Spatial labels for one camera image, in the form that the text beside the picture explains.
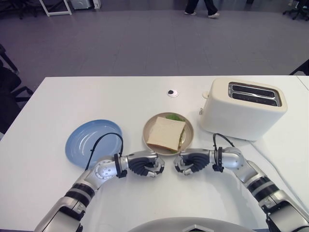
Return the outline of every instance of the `gray floor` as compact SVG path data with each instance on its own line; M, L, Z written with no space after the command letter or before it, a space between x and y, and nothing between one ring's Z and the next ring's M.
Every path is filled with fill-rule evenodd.
M0 43L32 89L46 76L274 75L309 58L309 22L287 1L218 0L220 19L185 0L105 0L72 16L3 17Z

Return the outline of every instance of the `blue plastic plate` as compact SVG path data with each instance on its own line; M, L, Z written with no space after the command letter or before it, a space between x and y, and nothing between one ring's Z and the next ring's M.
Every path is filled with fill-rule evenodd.
M118 133L122 136L119 126L109 120L94 120L87 122L77 128L68 138L65 152L69 161L79 167L85 168L93 145L96 140L109 132ZM118 153L121 147L121 140L117 135L109 134L100 140L91 158L89 167L93 167L97 160L103 156L110 156Z

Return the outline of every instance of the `cream toaster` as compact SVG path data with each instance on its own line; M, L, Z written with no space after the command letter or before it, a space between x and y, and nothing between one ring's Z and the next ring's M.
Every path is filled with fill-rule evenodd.
M245 140L257 140L287 111L283 92L261 83L217 78L200 110L207 131Z

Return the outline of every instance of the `white stand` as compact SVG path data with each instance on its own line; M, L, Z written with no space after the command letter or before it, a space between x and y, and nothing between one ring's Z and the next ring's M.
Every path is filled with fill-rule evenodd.
M49 16L54 16L54 15L72 15L72 12L71 12L71 9L69 8L69 5L68 5L68 2L67 0L63 0L64 1L64 4L66 5L67 7L67 10L68 11L59 11L59 12L48 12L43 0L39 0L46 15L49 17Z
M101 0L93 0L93 4L95 6L95 9L101 8Z

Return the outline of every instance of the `toaster slot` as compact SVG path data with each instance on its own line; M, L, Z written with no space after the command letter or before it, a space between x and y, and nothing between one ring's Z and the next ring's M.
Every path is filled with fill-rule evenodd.
M241 101L280 107L279 93L271 88L248 85L245 83L230 82L228 85L229 97Z
M241 94L241 93L233 93L232 98L237 100L243 100L247 102L255 102L264 105L272 105L278 106L275 100L268 99L268 98L259 98L251 95Z
M244 92L244 93L253 93L253 94L270 97L270 98L275 97L275 93L273 91L260 89L260 88L251 88L251 87L233 85L232 89L234 91L239 91L239 92Z

